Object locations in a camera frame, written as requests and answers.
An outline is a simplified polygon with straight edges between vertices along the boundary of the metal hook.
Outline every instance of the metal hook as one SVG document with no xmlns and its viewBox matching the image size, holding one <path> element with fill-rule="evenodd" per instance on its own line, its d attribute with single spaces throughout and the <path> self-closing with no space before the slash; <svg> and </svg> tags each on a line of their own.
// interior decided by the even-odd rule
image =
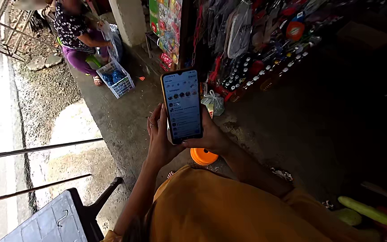
<svg viewBox="0 0 387 242">
<path fill-rule="evenodd" d="M 61 222 L 62 219 L 66 218 L 66 217 L 68 216 L 68 210 L 64 210 L 64 212 L 65 212 L 65 215 L 64 215 L 63 217 L 61 217 L 61 218 L 57 221 L 57 223 L 56 223 L 56 225 L 57 225 L 58 227 L 62 227 L 62 225 L 59 225 L 59 222 Z"/>
</svg>

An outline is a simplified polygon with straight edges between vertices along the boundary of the white plastic basket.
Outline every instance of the white plastic basket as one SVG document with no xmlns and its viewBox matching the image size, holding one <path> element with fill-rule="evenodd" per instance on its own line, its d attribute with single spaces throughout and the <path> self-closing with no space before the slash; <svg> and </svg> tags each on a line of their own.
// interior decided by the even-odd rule
<svg viewBox="0 0 387 242">
<path fill-rule="evenodd" d="M 117 81 L 114 82 L 114 85 L 109 85 L 104 78 L 102 77 L 102 74 L 109 74 L 112 75 L 114 70 L 118 70 L 121 73 L 125 74 L 126 76 Z M 117 62 L 117 61 L 111 61 L 105 66 L 101 67 L 100 69 L 96 70 L 98 75 L 101 77 L 101 79 L 104 81 L 104 83 L 110 88 L 110 90 L 113 92 L 113 94 L 120 98 L 122 95 L 130 91 L 131 89 L 134 89 L 134 82 L 132 82 L 131 76 L 129 73 Z"/>
</svg>

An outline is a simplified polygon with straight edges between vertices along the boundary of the green vegetable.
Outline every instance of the green vegetable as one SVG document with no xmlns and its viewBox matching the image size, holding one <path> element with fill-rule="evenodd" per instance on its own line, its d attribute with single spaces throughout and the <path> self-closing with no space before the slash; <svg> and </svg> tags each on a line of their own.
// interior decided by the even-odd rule
<svg viewBox="0 0 387 242">
<path fill-rule="evenodd" d="M 350 208 L 343 208 L 337 211 L 333 211 L 332 213 L 335 214 L 341 221 L 349 224 L 350 226 L 356 226 L 362 222 L 361 215 Z"/>
<path fill-rule="evenodd" d="M 344 206 L 351 208 L 360 214 L 363 214 L 379 223 L 387 225 L 387 215 L 375 209 L 374 207 L 367 206 L 363 203 L 360 203 L 356 200 L 353 200 L 345 196 L 339 197 L 338 201 L 341 202 L 341 204 L 343 204 Z"/>
</svg>

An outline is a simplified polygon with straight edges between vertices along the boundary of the red chain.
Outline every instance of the red chain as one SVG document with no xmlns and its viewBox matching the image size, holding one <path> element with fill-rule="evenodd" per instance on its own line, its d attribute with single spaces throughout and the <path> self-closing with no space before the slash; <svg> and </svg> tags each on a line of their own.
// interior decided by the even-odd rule
<svg viewBox="0 0 387 242">
<path fill-rule="evenodd" d="M 196 44 L 198 43 L 198 35 L 200 34 L 200 26 L 202 21 L 202 1 L 198 13 L 198 18 L 196 19 L 195 33 L 193 35 L 193 52 L 192 52 L 192 66 L 195 64 L 196 57 Z"/>
</svg>

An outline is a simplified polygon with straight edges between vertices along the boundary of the purple pants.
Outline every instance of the purple pants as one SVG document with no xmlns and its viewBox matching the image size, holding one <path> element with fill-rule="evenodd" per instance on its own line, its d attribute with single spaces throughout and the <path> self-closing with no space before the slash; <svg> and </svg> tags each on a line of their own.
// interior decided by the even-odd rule
<svg viewBox="0 0 387 242">
<path fill-rule="evenodd" d="M 104 41 L 104 37 L 102 36 L 102 32 L 95 29 L 90 29 L 89 36 L 96 41 Z M 101 57 L 108 57 L 108 51 L 107 48 L 101 48 L 102 53 Z M 67 58 L 68 62 L 79 71 L 91 74 L 92 76 L 97 76 L 96 70 L 92 69 L 89 64 L 86 62 L 86 58 L 91 55 L 87 52 L 70 49 L 65 46 L 62 46 L 62 52 L 64 53 L 65 57 Z"/>
</svg>

